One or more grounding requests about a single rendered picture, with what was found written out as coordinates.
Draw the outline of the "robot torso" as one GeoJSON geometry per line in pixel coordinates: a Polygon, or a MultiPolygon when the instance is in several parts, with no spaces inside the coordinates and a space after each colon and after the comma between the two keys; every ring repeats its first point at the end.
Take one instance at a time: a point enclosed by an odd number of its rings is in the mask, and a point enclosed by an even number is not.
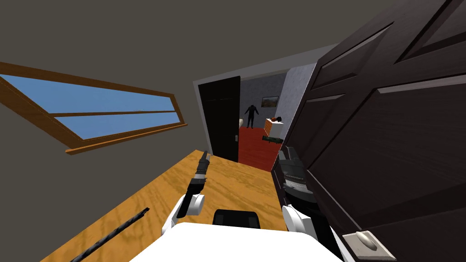
{"type": "Polygon", "coordinates": [[[287,231],[182,222],[130,262],[343,262],[316,240],[309,217],[283,211],[287,231]]]}

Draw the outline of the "silver door knob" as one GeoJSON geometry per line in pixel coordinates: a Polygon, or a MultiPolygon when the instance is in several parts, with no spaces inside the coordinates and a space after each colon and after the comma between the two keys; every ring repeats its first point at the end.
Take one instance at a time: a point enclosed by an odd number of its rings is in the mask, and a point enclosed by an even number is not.
{"type": "Polygon", "coordinates": [[[370,231],[354,232],[343,235],[342,238],[346,241],[357,259],[367,261],[397,261],[370,231]]]}

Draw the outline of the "black door leaf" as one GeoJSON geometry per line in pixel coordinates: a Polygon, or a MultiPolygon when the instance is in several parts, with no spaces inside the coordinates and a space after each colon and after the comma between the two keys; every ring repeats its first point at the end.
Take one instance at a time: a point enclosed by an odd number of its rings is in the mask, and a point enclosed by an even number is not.
{"type": "Polygon", "coordinates": [[[198,85],[212,154],[238,161],[240,76],[198,85]]]}

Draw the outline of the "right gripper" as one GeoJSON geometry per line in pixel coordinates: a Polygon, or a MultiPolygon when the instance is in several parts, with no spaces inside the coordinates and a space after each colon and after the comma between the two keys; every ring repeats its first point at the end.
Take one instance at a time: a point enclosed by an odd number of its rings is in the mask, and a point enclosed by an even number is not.
{"type": "Polygon", "coordinates": [[[293,147],[286,147],[286,151],[288,152],[288,158],[283,150],[280,150],[278,153],[278,162],[282,172],[285,175],[303,175],[304,166],[300,161],[296,150],[293,147]]]}

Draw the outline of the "wooden framed window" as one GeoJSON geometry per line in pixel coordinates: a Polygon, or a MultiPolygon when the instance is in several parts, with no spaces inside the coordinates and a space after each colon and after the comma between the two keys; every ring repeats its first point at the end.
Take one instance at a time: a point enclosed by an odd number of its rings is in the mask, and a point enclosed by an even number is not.
{"type": "Polygon", "coordinates": [[[0,104],[70,155],[186,125],[174,94],[5,62],[0,104]]]}

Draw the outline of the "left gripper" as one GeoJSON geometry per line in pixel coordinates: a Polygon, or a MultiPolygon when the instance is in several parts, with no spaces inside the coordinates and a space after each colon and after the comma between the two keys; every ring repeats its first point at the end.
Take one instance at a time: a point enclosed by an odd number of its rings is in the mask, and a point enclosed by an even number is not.
{"type": "Polygon", "coordinates": [[[211,155],[208,151],[204,151],[197,166],[196,176],[205,176],[207,173],[208,166],[210,164],[211,155]]]}

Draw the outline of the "dark brown panelled door leaf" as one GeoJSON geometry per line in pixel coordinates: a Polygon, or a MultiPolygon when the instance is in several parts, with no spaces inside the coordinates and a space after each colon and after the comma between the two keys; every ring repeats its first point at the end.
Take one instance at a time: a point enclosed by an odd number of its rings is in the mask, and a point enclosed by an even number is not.
{"type": "Polygon", "coordinates": [[[319,58],[285,138],[343,235],[466,262],[466,0],[398,0],[319,58]]]}

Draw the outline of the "black human figure statue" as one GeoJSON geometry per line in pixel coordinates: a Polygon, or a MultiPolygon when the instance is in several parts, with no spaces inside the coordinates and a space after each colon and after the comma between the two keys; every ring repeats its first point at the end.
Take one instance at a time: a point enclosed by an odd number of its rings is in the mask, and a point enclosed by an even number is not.
{"type": "Polygon", "coordinates": [[[254,122],[255,115],[259,114],[257,107],[254,105],[250,105],[244,114],[248,115],[247,128],[250,128],[250,127],[253,128],[253,122],[254,122]]]}

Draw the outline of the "white and orange dresser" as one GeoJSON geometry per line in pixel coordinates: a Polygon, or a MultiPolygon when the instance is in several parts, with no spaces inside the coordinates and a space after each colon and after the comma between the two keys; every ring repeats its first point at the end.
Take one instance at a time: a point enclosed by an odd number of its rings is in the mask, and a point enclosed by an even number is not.
{"type": "Polygon", "coordinates": [[[284,124],[281,117],[273,117],[265,120],[264,130],[269,137],[279,138],[284,124]]]}

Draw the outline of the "black thin rod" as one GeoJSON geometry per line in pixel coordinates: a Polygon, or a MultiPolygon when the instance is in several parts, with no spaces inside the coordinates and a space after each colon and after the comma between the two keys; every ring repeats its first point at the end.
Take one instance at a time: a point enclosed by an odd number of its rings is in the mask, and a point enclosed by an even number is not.
{"type": "Polygon", "coordinates": [[[95,244],[84,250],[80,255],[76,256],[70,262],[82,262],[85,258],[89,257],[92,253],[94,253],[97,249],[102,247],[104,244],[108,243],[112,238],[114,238],[116,235],[118,235],[120,232],[123,230],[127,229],[129,226],[134,224],[136,221],[144,217],[145,213],[147,213],[150,210],[150,208],[146,207],[139,213],[137,213],[134,217],[129,219],[128,221],[124,222],[121,224],[119,227],[117,227],[115,230],[110,232],[107,236],[103,237],[99,241],[97,241],[95,244]]]}

